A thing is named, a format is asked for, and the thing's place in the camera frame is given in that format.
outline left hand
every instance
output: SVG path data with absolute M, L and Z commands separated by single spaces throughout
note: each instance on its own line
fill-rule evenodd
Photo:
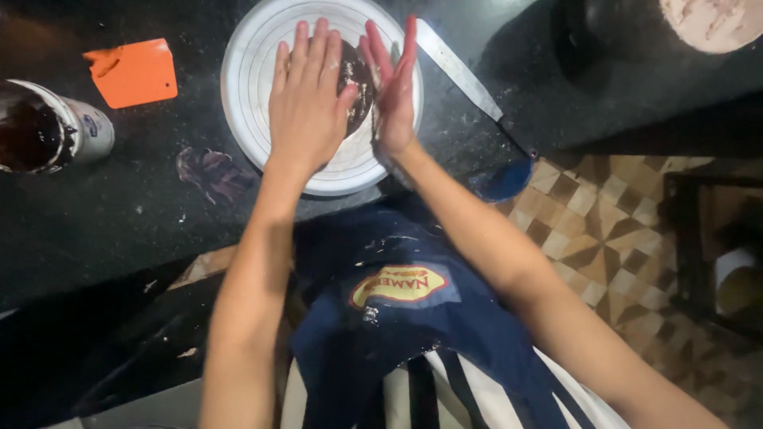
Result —
M 278 44 L 275 58 L 269 104 L 272 149 L 265 171 L 299 179 L 303 186 L 342 143 L 347 112 L 358 94 L 356 85 L 348 85 L 336 96 L 342 39 L 328 26 L 320 18 L 308 46 L 309 28 L 300 21 L 291 59 L 286 42 Z

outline black and white striped fabric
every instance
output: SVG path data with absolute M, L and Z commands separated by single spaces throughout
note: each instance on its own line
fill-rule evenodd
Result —
M 628 429 L 593 392 L 536 350 L 562 387 L 554 399 L 571 429 Z M 281 429 L 302 429 L 307 389 L 297 361 L 291 364 Z M 526 403 L 465 357 L 434 350 L 388 374 L 355 426 L 386 429 L 533 429 Z

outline black countertop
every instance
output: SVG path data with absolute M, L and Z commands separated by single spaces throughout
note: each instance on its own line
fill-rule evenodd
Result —
M 735 53 L 667 60 L 602 60 L 571 83 L 554 48 L 553 0 L 378 0 L 399 22 L 427 20 L 496 98 L 518 140 L 543 153 L 763 89 L 763 43 Z M 25 79 L 100 108 L 114 123 L 111 155 L 51 176 L 0 175 L 0 311 L 147 267 L 235 244 L 256 188 L 212 205 L 181 182 L 185 146 L 248 163 L 224 118 L 220 67 L 228 38 L 256 0 L 0 0 L 0 78 Z M 164 37 L 177 98 L 112 110 L 81 54 Z M 425 105 L 419 138 L 465 178 L 521 156 L 422 51 Z M 391 180 L 345 198 L 304 198 L 298 218 L 393 192 Z

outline offset spatula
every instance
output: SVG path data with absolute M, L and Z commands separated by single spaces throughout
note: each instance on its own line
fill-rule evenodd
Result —
M 506 135 L 509 141 L 522 150 L 531 160 L 538 157 L 538 150 L 532 146 L 519 144 L 509 134 L 509 118 L 504 115 L 501 108 L 495 103 L 490 92 L 477 79 L 466 64 L 461 61 L 448 45 L 440 39 L 437 33 L 421 18 L 417 19 L 417 36 L 419 46 L 421 46 L 432 57 L 437 65 L 443 69 L 448 77 L 469 97 L 474 104 L 483 112 L 493 118 L 498 127 Z

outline right hand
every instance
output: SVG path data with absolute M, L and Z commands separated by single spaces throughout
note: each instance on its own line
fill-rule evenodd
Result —
M 360 48 L 368 66 L 378 71 L 380 87 L 376 98 L 380 113 L 381 145 L 395 157 L 414 141 L 414 83 L 416 65 L 416 15 L 409 15 L 405 28 L 405 46 L 400 62 L 392 68 L 387 48 L 382 43 L 376 23 L 365 23 L 368 36 L 360 37 Z

